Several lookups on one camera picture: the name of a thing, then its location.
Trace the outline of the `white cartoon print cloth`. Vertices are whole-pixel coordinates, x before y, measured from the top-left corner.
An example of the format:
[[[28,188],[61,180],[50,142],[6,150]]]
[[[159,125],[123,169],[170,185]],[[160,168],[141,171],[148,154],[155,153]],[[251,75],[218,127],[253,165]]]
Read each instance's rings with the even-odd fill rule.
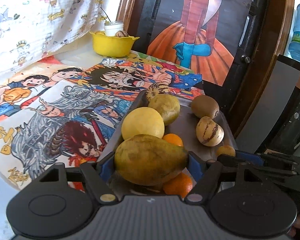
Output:
[[[115,20],[121,0],[0,0],[0,78]]]

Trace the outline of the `two boys drawing sheet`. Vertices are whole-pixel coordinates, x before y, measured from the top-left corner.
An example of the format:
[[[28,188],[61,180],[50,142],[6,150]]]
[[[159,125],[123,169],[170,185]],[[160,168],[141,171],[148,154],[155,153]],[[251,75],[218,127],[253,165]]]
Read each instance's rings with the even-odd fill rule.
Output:
[[[17,72],[0,77],[0,122],[29,106],[40,95],[62,80],[83,74],[87,67],[64,64],[54,56],[46,57]]]

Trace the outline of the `yellow green round fruit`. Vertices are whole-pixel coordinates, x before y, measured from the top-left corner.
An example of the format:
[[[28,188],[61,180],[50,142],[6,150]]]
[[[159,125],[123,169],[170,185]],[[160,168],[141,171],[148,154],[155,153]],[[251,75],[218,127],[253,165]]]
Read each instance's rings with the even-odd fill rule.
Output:
[[[155,109],[162,117],[165,126],[172,124],[179,116],[180,103],[170,94],[158,94],[152,98],[148,107]]]

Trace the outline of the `yellow plastic bowl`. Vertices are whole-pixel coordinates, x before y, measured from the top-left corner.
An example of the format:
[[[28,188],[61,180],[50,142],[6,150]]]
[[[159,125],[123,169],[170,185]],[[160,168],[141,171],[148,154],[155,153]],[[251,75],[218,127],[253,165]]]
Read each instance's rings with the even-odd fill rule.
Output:
[[[95,35],[94,32],[89,32],[92,36],[92,47],[95,53],[105,57],[120,58],[127,56],[136,40],[139,37],[115,37]]]

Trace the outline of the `brown wooden frame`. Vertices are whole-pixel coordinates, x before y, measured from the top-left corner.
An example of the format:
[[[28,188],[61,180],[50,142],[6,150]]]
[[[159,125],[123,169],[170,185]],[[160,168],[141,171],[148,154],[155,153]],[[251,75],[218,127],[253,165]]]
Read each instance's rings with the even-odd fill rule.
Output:
[[[118,17],[130,35],[138,36],[134,49],[147,54],[161,0],[121,0],[128,11]],[[230,129],[238,135],[259,101],[275,60],[283,52],[294,0],[252,0],[235,59],[222,86],[204,81],[204,92],[219,104]]]

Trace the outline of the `large yellow lemon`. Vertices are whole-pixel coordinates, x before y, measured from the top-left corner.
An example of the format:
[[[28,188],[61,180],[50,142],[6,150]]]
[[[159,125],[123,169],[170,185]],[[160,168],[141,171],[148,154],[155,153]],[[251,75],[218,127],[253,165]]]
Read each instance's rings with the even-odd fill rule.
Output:
[[[155,109],[150,107],[139,107],[132,110],[124,118],[121,126],[121,135],[124,140],[140,134],[162,138],[164,133],[163,118]]]

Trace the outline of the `brown kiwi fruit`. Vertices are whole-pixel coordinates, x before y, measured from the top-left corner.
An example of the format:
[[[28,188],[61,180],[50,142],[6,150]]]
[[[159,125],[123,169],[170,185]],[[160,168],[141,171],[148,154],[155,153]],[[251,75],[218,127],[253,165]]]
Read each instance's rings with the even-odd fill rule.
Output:
[[[211,119],[214,119],[219,113],[219,105],[212,97],[200,95],[192,100],[191,110],[192,113],[198,118],[207,116]]]

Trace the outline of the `greenish yellow pear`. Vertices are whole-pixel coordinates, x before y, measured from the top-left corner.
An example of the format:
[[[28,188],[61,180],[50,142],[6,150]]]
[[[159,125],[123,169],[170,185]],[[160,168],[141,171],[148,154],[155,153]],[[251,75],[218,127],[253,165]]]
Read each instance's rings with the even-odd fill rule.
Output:
[[[135,135],[115,151],[117,173],[142,186],[157,186],[175,178],[186,167],[188,151],[152,135]]]

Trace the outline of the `colourful anime drawing mat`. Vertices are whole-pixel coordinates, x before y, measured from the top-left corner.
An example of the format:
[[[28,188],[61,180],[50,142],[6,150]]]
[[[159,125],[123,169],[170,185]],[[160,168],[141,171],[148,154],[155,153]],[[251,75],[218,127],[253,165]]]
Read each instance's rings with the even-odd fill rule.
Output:
[[[190,100],[204,94],[200,74],[193,74],[172,63],[151,61],[135,51],[124,58],[83,53],[72,57],[69,62],[83,69],[81,74],[71,77],[70,82],[129,101],[154,84]]]

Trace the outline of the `grey black appliance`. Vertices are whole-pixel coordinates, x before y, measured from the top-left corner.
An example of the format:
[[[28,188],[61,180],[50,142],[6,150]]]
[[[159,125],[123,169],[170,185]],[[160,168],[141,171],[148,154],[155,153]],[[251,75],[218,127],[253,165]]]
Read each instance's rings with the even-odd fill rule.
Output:
[[[300,62],[278,56],[236,143],[250,153],[294,154],[300,146]]]

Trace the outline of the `orange dress girl painting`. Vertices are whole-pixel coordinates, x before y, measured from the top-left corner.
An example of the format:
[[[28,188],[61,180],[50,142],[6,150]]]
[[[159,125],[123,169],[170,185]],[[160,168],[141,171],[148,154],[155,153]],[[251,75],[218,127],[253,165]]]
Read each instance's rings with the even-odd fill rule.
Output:
[[[252,0],[161,0],[147,54],[222,86]]]

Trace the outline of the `small yellow round fruit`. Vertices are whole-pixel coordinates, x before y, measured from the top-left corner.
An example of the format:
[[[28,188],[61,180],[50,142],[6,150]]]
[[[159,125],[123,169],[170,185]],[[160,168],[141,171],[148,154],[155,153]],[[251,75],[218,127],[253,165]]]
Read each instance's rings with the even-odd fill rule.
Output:
[[[218,157],[218,156],[220,156],[220,155],[222,155],[222,154],[224,154],[224,155],[229,155],[229,156],[231,156],[231,157],[235,157],[235,156],[236,156],[236,151],[235,151],[235,149],[234,149],[232,146],[230,146],[230,145],[223,145],[223,146],[220,146],[220,147],[217,149],[215,155],[216,155],[216,157]]]

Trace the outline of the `striped fruit in bowl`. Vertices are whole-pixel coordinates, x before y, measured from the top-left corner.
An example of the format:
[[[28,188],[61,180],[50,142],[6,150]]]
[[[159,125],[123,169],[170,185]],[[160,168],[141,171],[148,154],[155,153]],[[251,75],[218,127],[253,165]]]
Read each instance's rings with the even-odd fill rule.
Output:
[[[119,30],[115,33],[115,37],[128,37],[129,34],[124,30]]]

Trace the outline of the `striped tan pepino melon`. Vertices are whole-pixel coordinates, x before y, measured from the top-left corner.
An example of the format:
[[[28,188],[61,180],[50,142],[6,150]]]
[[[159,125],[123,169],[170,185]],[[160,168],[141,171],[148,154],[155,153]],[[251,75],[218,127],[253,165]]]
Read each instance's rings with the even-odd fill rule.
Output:
[[[222,142],[224,129],[210,117],[204,116],[196,126],[196,136],[204,146],[214,147]]]

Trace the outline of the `small orange tangerine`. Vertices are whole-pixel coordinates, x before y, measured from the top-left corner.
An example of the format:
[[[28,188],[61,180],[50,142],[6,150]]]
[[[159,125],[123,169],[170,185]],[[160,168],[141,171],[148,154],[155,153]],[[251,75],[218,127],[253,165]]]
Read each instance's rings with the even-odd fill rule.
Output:
[[[177,145],[177,146],[181,146],[181,147],[184,146],[181,137],[179,137],[178,135],[173,134],[173,133],[164,135],[162,137],[162,139],[165,140],[166,142],[169,142],[169,143]]]

